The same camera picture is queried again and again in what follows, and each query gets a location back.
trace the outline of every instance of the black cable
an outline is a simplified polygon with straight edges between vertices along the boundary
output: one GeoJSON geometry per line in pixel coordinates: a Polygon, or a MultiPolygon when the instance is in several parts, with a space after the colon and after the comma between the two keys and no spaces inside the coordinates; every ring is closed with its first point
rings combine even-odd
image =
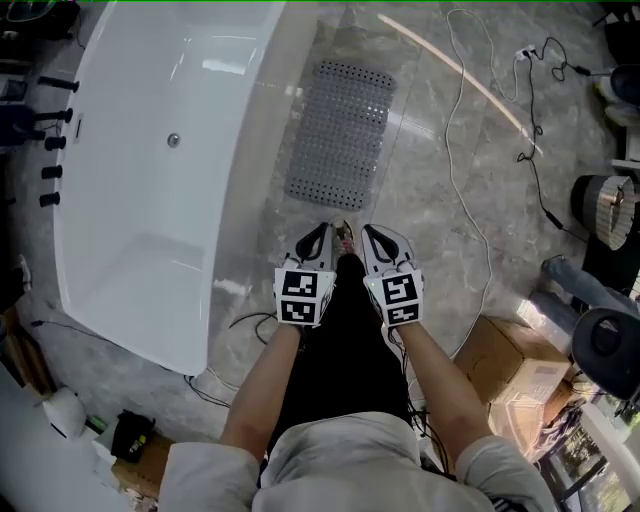
{"type": "MultiPolygon", "coordinates": [[[[402,376],[406,381],[409,356],[404,346],[394,336],[393,331],[394,331],[393,327],[390,328],[388,331],[389,341],[400,350],[400,355],[401,355],[400,364],[402,368],[402,376]]],[[[420,435],[423,438],[427,437],[431,440],[434,451],[436,452],[436,455],[440,459],[440,463],[442,464],[442,469],[445,473],[445,476],[448,476],[450,474],[450,468],[449,468],[449,463],[446,456],[447,452],[444,449],[444,444],[442,443],[442,440],[440,439],[440,436],[438,436],[438,433],[435,431],[435,429],[431,425],[429,425],[429,423],[427,422],[427,412],[424,411],[421,413],[417,411],[416,408],[414,407],[413,402],[411,401],[411,396],[409,394],[408,387],[407,387],[407,407],[409,409],[409,415],[412,421],[415,423],[416,428],[420,432],[420,435]],[[430,435],[429,433],[427,433],[427,428],[431,431],[433,435],[430,435]]]]}
{"type": "Polygon", "coordinates": [[[187,383],[187,385],[191,388],[191,390],[198,396],[198,398],[200,398],[201,400],[204,400],[205,402],[209,402],[211,404],[214,405],[219,405],[220,407],[225,407],[227,409],[231,408],[231,405],[228,404],[227,402],[224,402],[218,398],[214,398],[211,395],[205,393],[204,391],[202,391],[201,389],[196,388],[191,381],[194,379],[194,377],[187,377],[186,375],[182,376],[184,378],[184,381],[187,383]]]}
{"type": "Polygon", "coordinates": [[[67,324],[61,324],[59,322],[53,322],[51,320],[34,320],[33,322],[31,322],[31,327],[40,327],[42,324],[51,324],[51,325],[57,325],[58,327],[64,327],[65,329],[71,329],[72,331],[76,331],[79,333],[82,333],[86,336],[91,336],[92,338],[96,338],[99,340],[103,340],[103,341],[108,341],[109,343],[112,343],[111,340],[108,340],[107,338],[100,336],[98,334],[93,334],[89,331],[85,331],[84,329],[78,329],[77,327],[74,327],[73,325],[67,325],[67,324]]]}
{"type": "Polygon", "coordinates": [[[551,74],[553,75],[553,77],[558,80],[559,82],[564,82],[565,80],[565,74],[564,74],[564,69],[569,66],[571,68],[573,68],[574,66],[571,66],[571,64],[569,64],[569,62],[567,61],[567,54],[564,50],[564,47],[560,44],[560,42],[557,39],[554,39],[553,37],[547,37],[547,40],[544,43],[544,46],[542,47],[542,52],[541,55],[538,55],[538,53],[533,50],[531,52],[525,52],[525,57],[527,57],[527,59],[529,60],[529,88],[531,89],[531,101],[529,103],[529,115],[531,117],[531,128],[532,128],[532,134],[531,134],[531,151],[529,152],[529,154],[525,154],[524,151],[520,152],[520,154],[517,156],[516,161],[517,162],[524,162],[527,161],[529,162],[529,164],[531,165],[531,170],[533,171],[533,175],[535,176],[536,179],[536,186],[538,189],[538,201],[540,203],[540,208],[542,209],[542,211],[545,214],[545,217],[547,217],[547,219],[549,219],[549,222],[551,222],[551,224],[553,224],[557,229],[559,229],[560,231],[564,231],[565,233],[569,233],[570,235],[574,236],[575,238],[577,238],[578,240],[580,240],[583,243],[587,243],[587,241],[585,239],[583,239],[582,237],[576,235],[573,231],[568,230],[567,228],[564,227],[564,224],[562,224],[562,222],[560,222],[560,220],[558,219],[558,217],[556,217],[553,213],[551,213],[551,211],[549,209],[547,209],[544,205],[544,202],[542,201],[542,187],[540,186],[540,176],[538,175],[538,168],[536,167],[536,164],[534,162],[534,157],[536,154],[536,141],[538,140],[538,136],[542,135],[544,132],[542,130],[542,126],[540,126],[538,123],[536,123],[536,118],[535,118],[535,112],[534,112],[534,104],[535,104],[535,90],[533,87],[533,59],[531,58],[531,54],[533,54],[538,60],[542,60],[544,59],[544,51],[547,47],[547,44],[549,43],[549,41],[555,41],[560,48],[562,49],[562,54],[563,54],[563,61],[560,64],[560,66],[556,66],[554,68],[551,69],[551,74]]]}
{"type": "Polygon", "coordinates": [[[229,325],[229,329],[231,329],[232,327],[235,327],[236,325],[238,325],[240,322],[242,322],[243,320],[246,320],[247,318],[253,318],[255,316],[263,316],[264,318],[262,320],[260,320],[255,327],[253,328],[253,332],[256,333],[256,337],[264,344],[266,345],[268,343],[267,340],[265,340],[262,336],[260,336],[260,333],[258,332],[258,329],[260,328],[260,326],[266,322],[267,320],[269,320],[269,318],[273,318],[275,320],[277,320],[276,318],[276,312],[274,311],[273,313],[266,313],[264,311],[258,311],[257,313],[249,313],[247,315],[243,315],[241,317],[236,318],[233,322],[231,322],[231,324],[229,325]]]}
{"type": "Polygon", "coordinates": [[[53,128],[54,126],[56,127],[56,132],[58,131],[58,123],[59,121],[56,121],[53,124],[50,124],[49,126],[45,126],[44,128],[40,128],[40,131],[42,132],[46,132],[47,130],[50,130],[51,128],[53,128]]]}
{"type": "Polygon", "coordinates": [[[553,75],[553,78],[555,78],[558,82],[564,82],[566,80],[566,75],[564,74],[564,70],[566,67],[570,67],[571,69],[573,69],[576,72],[577,69],[586,69],[586,68],[582,68],[581,66],[572,66],[571,64],[569,64],[569,61],[567,59],[567,52],[564,49],[564,46],[562,46],[562,43],[560,41],[558,41],[555,37],[547,37],[547,39],[545,40],[544,44],[542,45],[542,51],[540,52],[540,55],[538,55],[538,52],[534,49],[531,50],[531,53],[540,61],[544,60],[544,51],[547,49],[547,45],[549,44],[550,41],[553,41],[554,43],[556,43],[559,47],[560,50],[562,51],[562,62],[560,63],[560,66],[556,66],[554,68],[551,68],[551,74],[553,75]]]}
{"type": "Polygon", "coordinates": [[[82,48],[83,50],[86,50],[87,47],[80,42],[80,30],[82,30],[81,12],[82,11],[78,11],[78,30],[76,30],[76,43],[78,43],[78,46],[80,48],[82,48]]]}

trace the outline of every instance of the gray fabric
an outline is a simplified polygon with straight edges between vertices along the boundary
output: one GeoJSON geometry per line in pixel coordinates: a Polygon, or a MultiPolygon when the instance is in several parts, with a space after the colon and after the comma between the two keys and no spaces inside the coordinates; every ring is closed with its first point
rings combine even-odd
{"type": "Polygon", "coordinates": [[[544,481],[500,437],[469,446],[456,463],[461,483],[423,471],[414,432],[368,412],[298,425],[285,432],[257,489],[258,463],[244,450],[173,445],[159,512],[464,510],[490,512],[488,497],[528,511],[554,510],[544,481]]]}
{"type": "Polygon", "coordinates": [[[616,290],[607,288],[564,256],[544,260],[542,270],[550,279],[562,286],[564,291],[591,307],[615,309],[635,316],[639,314],[636,302],[616,290]]]}

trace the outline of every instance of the floor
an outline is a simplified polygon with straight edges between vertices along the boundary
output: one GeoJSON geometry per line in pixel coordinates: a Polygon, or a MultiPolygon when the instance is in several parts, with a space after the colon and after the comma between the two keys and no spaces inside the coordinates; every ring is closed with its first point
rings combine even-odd
{"type": "MultiPolygon", "coordinates": [[[[371,199],[363,211],[347,218],[357,226],[370,221],[383,224],[410,239],[425,278],[424,325],[450,354],[463,342],[480,306],[488,268],[484,243],[466,219],[449,180],[444,128],[460,75],[376,17],[378,12],[387,14],[455,59],[445,20],[456,6],[473,10],[485,21],[496,45],[494,67],[509,95],[514,90],[510,74],[515,51],[529,44],[540,48],[549,35],[565,45],[572,64],[593,70],[613,65],[602,29],[591,28],[600,15],[596,4],[322,3],[318,32],[300,84],[302,94],[293,106],[265,204],[259,240],[264,264],[252,269],[253,289],[241,312],[272,310],[273,266],[280,262],[286,240],[340,213],[283,193],[311,69],[318,59],[334,57],[376,67],[391,74],[398,85],[371,199]]],[[[91,7],[85,16],[83,32],[87,35],[97,9],[91,7]]],[[[488,66],[490,48],[481,26],[460,12],[452,15],[452,25],[467,69],[483,84],[491,84],[497,94],[488,66]]],[[[541,154],[536,157],[542,195],[547,208],[582,233],[570,215],[571,186],[580,175],[609,172],[606,161],[613,156],[614,141],[603,126],[589,81],[571,71],[566,81],[555,81],[551,67],[558,62],[554,60],[558,51],[551,47],[547,51],[550,58],[536,63],[533,72],[536,114],[544,128],[539,139],[541,154]]],[[[53,59],[53,65],[58,71],[69,71],[79,52],[76,46],[68,46],[53,59]]],[[[508,108],[529,128],[526,73],[527,62],[519,64],[519,97],[508,108]]],[[[46,101],[54,104],[56,99],[46,101]]],[[[562,253],[580,262],[584,246],[557,231],[544,217],[528,165],[515,161],[520,151],[528,150],[526,139],[469,86],[465,86],[452,122],[450,141],[455,180],[491,246],[493,280],[484,312],[516,319],[520,302],[536,286],[541,261],[562,253]]],[[[41,148],[18,153],[8,176],[18,198],[12,214],[14,249],[27,256],[34,271],[34,290],[21,299],[19,310],[25,319],[72,323],[60,310],[50,213],[37,208],[43,185],[36,170],[42,158],[41,148]]],[[[268,331],[265,324],[265,336],[268,331]]],[[[88,412],[111,420],[122,408],[131,409],[155,417],[160,430],[176,440],[206,439],[220,433],[226,410],[201,401],[182,376],[115,345],[56,326],[42,326],[34,334],[56,378],[79,393],[88,412]]],[[[210,363],[220,377],[239,384],[261,350],[253,324],[247,321],[216,337],[210,363]]],[[[195,382],[211,395],[232,399],[233,392],[210,373],[195,382]]]]}

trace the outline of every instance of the bath mat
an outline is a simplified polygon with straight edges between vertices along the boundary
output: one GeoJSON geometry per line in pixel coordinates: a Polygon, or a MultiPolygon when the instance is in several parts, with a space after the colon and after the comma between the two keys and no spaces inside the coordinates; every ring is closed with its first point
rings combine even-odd
{"type": "Polygon", "coordinates": [[[285,192],[343,210],[364,208],[395,88],[384,73],[330,60],[317,64],[285,192]]]}

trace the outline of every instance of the wire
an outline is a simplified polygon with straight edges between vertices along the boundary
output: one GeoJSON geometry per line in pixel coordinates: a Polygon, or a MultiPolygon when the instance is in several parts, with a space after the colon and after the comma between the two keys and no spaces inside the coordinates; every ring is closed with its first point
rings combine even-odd
{"type": "MultiPolygon", "coordinates": [[[[402,369],[402,376],[406,380],[407,379],[407,366],[408,366],[408,362],[409,362],[409,356],[407,354],[406,349],[402,345],[402,343],[400,343],[396,339],[396,337],[394,336],[394,334],[393,334],[394,330],[395,330],[395,328],[391,327],[388,330],[387,335],[388,335],[388,338],[389,338],[389,342],[392,345],[395,345],[398,348],[398,350],[400,351],[400,360],[401,360],[400,364],[401,364],[401,369],[402,369]]],[[[440,463],[442,465],[442,469],[444,471],[444,474],[445,475],[449,475],[450,474],[450,468],[449,468],[449,463],[448,463],[448,459],[447,459],[447,455],[446,455],[447,452],[444,449],[444,445],[442,444],[442,441],[440,440],[440,436],[438,436],[437,432],[427,422],[427,418],[426,418],[427,412],[426,412],[426,410],[425,411],[417,411],[416,408],[414,407],[413,402],[411,401],[411,396],[409,394],[409,387],[410,387],[410,385],[407,386],[407,408],[409,409],[409,415],[411,417],[411,420],[415,424],[415,426],[418,429],[418,431],[420,432],[421,436],[422,437],[427,437],[427,438],[429,438],[431,440],[431,443],[433,444],[434,451],[436,452],[436,456],[440,459],[440,463]],[[429,428],[429,430],[431,431],[432,434],[428,434],[427,433],[427,428],[429,428]]]]}
{"type": "Polygon", "coordinates": [[[539,61],[542,61],[544,59],[544,52],[547,48],[547,45],[549,44],[550,41],[554,41],[562,50],[562,63],[560,64],[560,66],[555,66],[553,68],[551,68],[551,74],[553,75],[553,77],[559,81],[559,82],[564,82],[566,79],[566,75],[565,75],[565,68],[566,67],[570,67],[572,69],[576,69],[576,66],[572,66],[571,64],[569,64],[568,60],[567,60],[567,52],[564,49],[564,46],[562,46],[562,44],[560,44],[560,42],[553,38],[553,37],[547,37],[544,45],[542,46],[542,51],[540,52],[540,55],[538,55],[538,53],[536,52],[536,50],[532,50],[531,52],[525,52],[525,57],[528,59],[529,61],[529,73],[528,73],[528,79],[529,79],[529,88],[531,90],[531,101],[529,102],[529,116],[531,119],[531,127],[532,127],[532,139],[531,139],[531,151],[529,152],[529,154],[526,154],[524,151],[521,151],[520,154],[518,154],[516,161],[517,162],[529,162],[531,170],[533,171],[533,175],[535,177],[536,180],[536,188],[538,191],[538,202],[540,203],[540,208],[542,209],[542,211],[545,214],[545,217],[547,217],[547,219],[549,220],[549,222],[551,222],[551,224],[553,224],[557,229],[559,229],[560,231],[564,231],[565,233],[569,233],[571,236],[575,237],[576,239],[580,240],[583,243],[587,243],[587,240],[583,239],[581,236],[575,234],[573,231],[567,229],[564,227],[564,224],[562,224],[562,222],[560,222],[560,220],[558,219],[558,217],[556,217],[553,213],[551,213],[551,211],[545,207],[544,202],[542,201],[542,187],[540,186],[540,176],[538,174],[538,168],[536,167],[535,162],[533,161],[535,154],[536,154],[536,141],[538,139],[538,136],[543,135],[543,130],[542,130],[542,126],[540,126],[537,122],[536,122],[536,117],[535,117],[535,112],[534,112],[534,104],[535,104],[535,90],[533,87],[533,59],[531,58],[531,55],[534,55],[539,61]]]}
{"type": "MultiPolygon", "coordinates": [[[[456,185],[455,179],[453,178],[453,158],[451,156],[451,145],[449,143],[449,128],[451,127],[451,120],[453,119],[453,116],[456,114],[456,111],[458,110],[458,106],[460,105],[460,101],[462,100],[462,91],[464,89],[464,81],[465,81],[465,74],[466,74],[466,67],[465,67],[464,61],[462,60],[462,57],[460,57],[460,53],[458,52],[458,49],[456,48],[454,37],[453,37],[453,28],[451,28],[450,17],[451,17],[451,14],[453,14],[454,12],[463,12],[463,13],[471,14],[475,18],[480,19],[478,18],[477,15],[475,15],[471,11],[467,11],[466,9],[453,9],[447,13],[447,25],[449,27],[449,38],[451,39],[451,46],[453,47],[453,51],[456,54],[456,57],[458,58],[458,60],[460,61],[460,65],[462,67],[462,74],[460,76],[460,91],[458,93],[458,99],[456,100],[456,103],[453,106],[453,109],[451,110],[451,115],[449,115],[449,119],[447,120],[447,126],[444,131],[444,143],[447,148],[447,156],[449,157],[449,179],[451,180],[451,185],[453,185],[453,189],[455,190],[456,195],[460,200],[460,204],[462,205],[462,209],[464,210],[464,213],[467,215],[468,219],[471,221],[471,224],[473,224],[473,227],[476,229],[476,231],[484,241],[484,245],[486,248],[486,256],[487,256],[487,267],[489,268],[489,278],[487,279],[487,284],[484,285],[484,289],[482,290],[482,298],[480,299],[480,307],[478,308],[478,313],[476,314],[475,319],[471,323],[471,326],[469,327],[469,330],[467,331],[467,335],[464,337],[464,340],[462,341],[460,346],[456,349],[456,353],[457,353],[458,350],[460,350],[460,348],[462,347],[462,345],[464,345],[465,342],[467,341],[467,338],[471,333],[471,329],[473,329],[473,326],[475,325],[475,323],[478,321],[478,318],[480,318],[480,315],[482,314],[482,310],[484,309],[484,303],[487,300],[487,292],[489,290],[489,285],[491,284],[491,279],[493,278],[493,269],[491,268],[491,248],[489,247],[489,240],[487,240],[487,237],[484,236],[484,233],[478,227],[478,224],[473,218],[473,215],[471,215],[471,213],[469,212],[469,209],[467,208],[467,205],[464,202],[464,199],[462,198],[462,194],[460,193],[460,190],[456,185]]],[[[485,33],[488,36],[489,33],[487,31],[487,28],[484,26],[484,23],[482,23],[482,26],[484,27],[485,33]]],[[[489,40],[491,42],[491,48],[492,48],[491,54],[493,57],[493,42],[491,41],[491,38],[489,38],[489,40]]]]}
{"type": "Polygon", "coordinates": [[[59,122],[60,122],[60,121],[56,121],[55,123],[50,124],[49,126],[45,126],[44,128],[40,128],[40,131],[45,132],[45,131],[47,131],[47,130],[50,130],[50,129],[51,129],[51,128],[53,128],[54,126],[56,127],[56,131],[58,131],[58,123],[59,123],[59,122]]]}
{"type": "Polygon", "coordinates": [[[257,313],[249,313],[247,315],[243,315],[241,317],[236,318],[233,322],[231,322],[231,324],[229,325],[229,329],[231,329],[232,327],[235,327],[236,325],[238,325],[240,322],[242,322],[243,320],[246,320],[247,318],[253,318],[256,316],[263,316],[264,318],[262,320],[260,320],[255,327],[253,328],[253,331],[256,333],[256,337],[264,344],[266,345],[268,343],[267,340],[265,340],[262,336],[260,336],[260,333],[258,332],[258,329],[260,328],[260,326],[266,322],[267,320],[269,320],[269,318],[273,318],[274,320],[277,320],[276,318],[276,312],[274,311],[273,313],[266,313],[264,311],[258,311],[257,313]]]}
{"type": "Polygon", "coordinates": [[[230,382],[227,382],[226,380],[222,379],[211,367],[211,365],[207,366],[207,371],[211,375],[213,375],[216,379],[218,379],[218,382],[220,382],[220,384],[222,384],[227,389],[230,389],[231,391],[238,391],[240,389],[240,386],[236,386],[235,384],[231,384],[230,382]]]}
{"type": "MultiPolygon", "coordinates": [[[[484,33],[487,36],[487,39],[489,40],[489,45],[491,47],[491,55],[489,56],[489,68],[491,68],[491,75],[493,76],[493,80],[498,86],[498,90],[500,91],[500,94],[502,95],[502,97],[505,100],[507,100],[509,103],[515,102],[518,99],[518,74],[516,73],[516,62],[517,62],[516,57],[515,56],[513,57],[513,81],[514,81],[513,87],[515,89],[515,92],[514,92],[513,98],[509,98],[504,92],[504,90],[502,89],[502,86],[500,85],[500,80],[498,80],[498,75],[496,74],[495,69],[493,69],[493,54],[495,53],[493,39],[491,39],[491,35],[489,34],[489,30],[487,30],[487,26],[484,24],[484,21],[482,21],[482,18],[480,18],[480,16],[478,16],[475,12],[469,11],[468,9],[452,9],[447,13],[447,24],[449,25],[450,35],[452,33],[452,29],[451,29],[451,23],[449,22],[449,16],[454,12],[464,12],[466,14],[469,14],[470,16],[472,16],[473,18],[475,18],[480,22],[480,25],[482,25],[482,29],[484,30],[484,33]]],[[[460,58],[460,55],[458,55],[457,51],[456,51],[456,56],[458,57],[458,60],[462,62],[462,59],[460,58]]]]}
{"type": "Polygon", "coordinates": [[[220,407],[231,409],[231,405],[228,404],[227,402],[224,402],[223,400],[219,400],[218,398],[214,398],[211,395],[202,391],[201,389],[196,388],[191,382],[195,377],[187,377],[186,375],[183,375],[182,377],[184,378],[184,381],[187,383],[187,385],[191,388],[191,390],[196,395],[198,395],[198,398],[200,398],[201,400],[204,400],[205,402],[209,402],[214,405],[219,405],[220,407]]]}
{"type": "Polygon", "coordinates": [[[99,340],[103,340],[103,341],[108,341],[109,343],[112,343],[111,340],[108,340],[107,338],[100,336],[98,334],[93,334],[89,331],[85,331],[84,329],[78,329],[77,327],[74,327],[73,325],[67,325],[67,324],[61,324],[59,322],[53,322],[51,320],[34,320],[33,322],[31,322],[31,327],[40,327],[43,324],[51,324],[51,325],[57,325],[58,327],[64,327],[65,329],[71,329],[72,331],[76,331],[79,333],[84,334],[85,336],[91,336],[92,338],[96,338],[99,340]]]}
{"type": "Polygon", "coordinates": [[[555,37],[549,36],[547,37],[547,39],[545,39],[544,44],[542,45],[542,50],[540,51],[540,55],[538,55],[538,52],[535,49],[531,50],[531,53],[539,61],[544,60],[544,52],[547,49],[547,45],[551,41],[556,43],[560,47],[560,50],[562,51],[562,62],[560,63],[559,66],[555,66],[551,68],[551,74],[553,75],[553,78],[555,78],[558,82],[564,82],[567,78],[564,73],[565,68],[570,67],[574,71],[577,71],[578,68],[576,66],[572,66],[571,64],[569,64],[569,61],[567,60],[567,52],[564,49],[564,46],[562,46],[562,43],[560,43],[560,41],[558,41],[555,37]]]}
{"type": "Polygon", "coordinates": [[[76,30],[76,43],[78,43],[78,46],[80,48],[82,48],[83,50],[86,50],[87,47],[85,45],[83,45],[80,42],[80,31],[82,30],[82,15],[81,15],[82,11],[78,11],[78,30],[76,30]]]}

